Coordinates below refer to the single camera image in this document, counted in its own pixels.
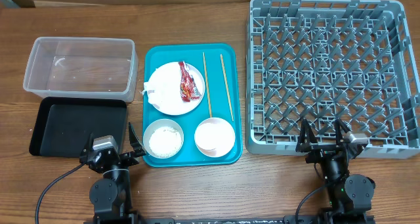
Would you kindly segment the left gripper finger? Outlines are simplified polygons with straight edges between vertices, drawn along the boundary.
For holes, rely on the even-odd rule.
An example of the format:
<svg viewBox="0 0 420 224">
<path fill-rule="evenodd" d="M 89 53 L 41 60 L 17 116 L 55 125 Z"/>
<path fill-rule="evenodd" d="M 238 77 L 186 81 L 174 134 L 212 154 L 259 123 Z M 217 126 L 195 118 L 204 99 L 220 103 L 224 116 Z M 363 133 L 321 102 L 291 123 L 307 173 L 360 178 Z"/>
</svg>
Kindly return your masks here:
<svg viewBox="0 0 420 224">
<path fill-rule="evenodd" d="M 89 135 L 89 138 L 88 138 L 82 152 L 81 152 L 81 157 L 82 158 L 88 158 L 89 157 L 89 153 L 90 153 L 90 151 L 92 150 L 92 147 L 93 147 L 93 141 L 94 141 L 94 135 L 91 133 Z"/>
<path fill-rule="evenodd" d="M 128 123 L 129 128 L 129 142 L 131 147 L 133 148 L 133 152 L 135 153 L 136 157 L 146 155 L 146 151 L 143 147 L 143 144 L 140 142 L 140 139 L 135 133 L 134 127 L 132 126 L 131 122 Z"/>
</svg>

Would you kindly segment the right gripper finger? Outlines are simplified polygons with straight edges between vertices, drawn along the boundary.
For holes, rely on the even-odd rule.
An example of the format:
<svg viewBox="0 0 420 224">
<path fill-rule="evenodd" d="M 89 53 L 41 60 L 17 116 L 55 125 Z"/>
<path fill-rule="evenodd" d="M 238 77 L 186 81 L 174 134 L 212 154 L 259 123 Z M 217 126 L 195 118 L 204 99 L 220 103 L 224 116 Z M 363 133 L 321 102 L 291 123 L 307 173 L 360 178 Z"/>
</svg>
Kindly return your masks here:
<svg viewBox="0 0 420 224">
<path fill-rule="evenodd" d="M 335 126 L 335 140 L 337 145 L 342 145 L 344 143 L 343 133 L 348 133 L 350 129 L 347 125 L 339 118 L 334 122 Z"/>
<path fill-rule="evenodd" d="M 297 150 L 312 150 L 313 146 L 318 145 L 316 139 L 307 119 L 302 119 L 300 134 L 297 140 Z"/>
</svg>

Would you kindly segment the grey bowl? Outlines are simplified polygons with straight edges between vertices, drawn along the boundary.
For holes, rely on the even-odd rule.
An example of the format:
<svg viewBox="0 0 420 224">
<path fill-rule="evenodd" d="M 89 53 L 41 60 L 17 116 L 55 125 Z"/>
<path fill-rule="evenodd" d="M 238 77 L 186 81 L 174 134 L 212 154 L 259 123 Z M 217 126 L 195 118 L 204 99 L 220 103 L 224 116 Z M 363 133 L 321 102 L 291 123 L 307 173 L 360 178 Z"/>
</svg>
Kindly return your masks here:
<svg viewBox="0 0 420 224">
<path fill-rule="evenodd" d="M 159 119 L 159 120 L 156 120 L 156 121 L 154 121 L 154 122 L 152 122 L 147 128 L 146 128 L 146 130 L 145 130 L 145 132 L 144 132 L 144 134 L 143 134 L 143 144 L 144 144 L 144 148 L 146 149 L 146 151 L 147 151 L 147 153 L 149 154 L 149 155 L 151 155 L 151 156 L 153 156 L 154 158 L 158 158 L 158 157 L 156 157 L 155 156 L 155 154 L 153 154 L 152 153 L 152 151 L 150 150 L 150 146 L 149 146 L 149 139 L 150 139 L 150 136 L 152 135 L 152 133 L 156 130 L 156 129 L 158 129 L 158 128 L 160 128 L 160 127 L 165 127 L 165 126 L 169 126 L 169 127 L 173 127 L 173 128 L 175 128 L 176 130 L 178 130 L 179 131 L 179 133 L 181 134 L 181 137 L 182 137 L 182 145 L 183 145 L 183 142 L 184 142 L 184 133 L 183 133 L 183 131 L 182 131 L 182 128 L 180 127 L 180 125 L 177 123 L 177 122 L 175 122 L 175 121 L 173 121 L 173 120 L 170 120 L 170 119 Z"/>
</svg>

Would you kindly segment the white napkin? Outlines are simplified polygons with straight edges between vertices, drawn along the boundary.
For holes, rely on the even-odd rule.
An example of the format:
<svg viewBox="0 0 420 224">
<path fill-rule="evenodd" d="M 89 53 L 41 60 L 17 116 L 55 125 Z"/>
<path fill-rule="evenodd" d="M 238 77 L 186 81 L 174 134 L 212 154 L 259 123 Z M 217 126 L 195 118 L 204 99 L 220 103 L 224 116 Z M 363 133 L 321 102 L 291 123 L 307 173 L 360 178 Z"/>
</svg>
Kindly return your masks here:
<svg viewBox="0 0 420 224">
<path fill-rule="evenodd" d="M 167 76 L 153 76 L 147 82 L 144 82 L 142 94 L 147 94 L 150 104 L 161 106 L 168 101 L 169 83 Z"/>
</svg>

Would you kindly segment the red snack wrapper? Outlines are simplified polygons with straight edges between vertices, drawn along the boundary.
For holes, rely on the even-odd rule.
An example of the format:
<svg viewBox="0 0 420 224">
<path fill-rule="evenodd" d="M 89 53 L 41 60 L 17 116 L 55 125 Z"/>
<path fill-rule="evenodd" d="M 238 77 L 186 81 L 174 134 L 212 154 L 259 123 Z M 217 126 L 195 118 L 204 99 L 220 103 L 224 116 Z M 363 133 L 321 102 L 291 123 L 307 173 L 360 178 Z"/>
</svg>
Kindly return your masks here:
<svg viewBox="0 0 420 224">
<path fill-rule="evenodd" d="M 188 66 L 185 62 L 178 62 L 181 72 L 180 79 L 180 96 L 183 102 L 190 102 L 198 100 L 201 93 L 198 91 L 194 78 L 188 71 Z"/>
</svg>

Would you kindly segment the white rice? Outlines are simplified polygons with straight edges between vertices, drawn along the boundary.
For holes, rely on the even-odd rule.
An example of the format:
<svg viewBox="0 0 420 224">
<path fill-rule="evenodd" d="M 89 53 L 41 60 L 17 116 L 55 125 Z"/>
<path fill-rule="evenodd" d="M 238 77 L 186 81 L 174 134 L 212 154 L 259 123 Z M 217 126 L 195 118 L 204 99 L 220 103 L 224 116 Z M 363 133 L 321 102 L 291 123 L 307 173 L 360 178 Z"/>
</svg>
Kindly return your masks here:
<svg viewBox="0 0 420 224">
<path fill-rule="evenodd" d="M 169 158 L 180 150 L 182 137 L 179 131 L 173 127 L 160 127 L 150 136 L 149 146 L 156 157 Z"/>
</svg>

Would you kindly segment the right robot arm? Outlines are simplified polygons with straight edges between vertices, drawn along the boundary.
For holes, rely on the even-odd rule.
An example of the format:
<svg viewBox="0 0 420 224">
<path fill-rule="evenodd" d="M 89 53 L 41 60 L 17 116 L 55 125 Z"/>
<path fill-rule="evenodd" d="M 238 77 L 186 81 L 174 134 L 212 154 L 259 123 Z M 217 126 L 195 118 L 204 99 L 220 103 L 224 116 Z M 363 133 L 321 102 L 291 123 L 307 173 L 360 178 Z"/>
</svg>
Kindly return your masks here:
<svg viewBox="0 0 420 224">
<path fill-rule="evenodd" d="M 365 175 L 350 174 L 349 163 L 368 145 L 364 133 L 352 132 L 345 123 L 336 119 L 335 142 L 318 143 L 308 120 L 302 119 L 296 151 L 306 154 L 308 164 L 319 164 L 317 175 L 324 184 L 306 195 L 295 211 L 295 223 L 374 223 L 374 217 L 366 215 L 371 209 L 375 181 Z M 321 208 L 317 215 L 300 217 L 303 204 L 323 190 L 329 196 L 329 207 Z"/>
</svg>

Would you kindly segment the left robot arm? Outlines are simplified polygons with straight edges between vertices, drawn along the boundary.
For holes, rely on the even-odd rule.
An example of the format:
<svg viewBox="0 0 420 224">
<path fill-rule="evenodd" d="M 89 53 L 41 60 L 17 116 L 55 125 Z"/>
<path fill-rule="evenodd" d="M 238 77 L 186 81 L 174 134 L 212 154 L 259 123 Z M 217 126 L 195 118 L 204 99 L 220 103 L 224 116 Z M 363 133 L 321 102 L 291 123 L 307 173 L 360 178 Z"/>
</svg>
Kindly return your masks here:
<svg viewBox="0 0 420 224">
<path fill-rule="evenodd" d="M 133 126 L 128 126 L 132 151 L 120 154 L 111 135 L 98 138 L 89 135 L 79 156 L 81 164 L 102 175 L 89 191 L 94 206 L 93 223 L 145 222 L 132 207 L 129 167 L 139 164 L 146 151 Z"/>
</svg>

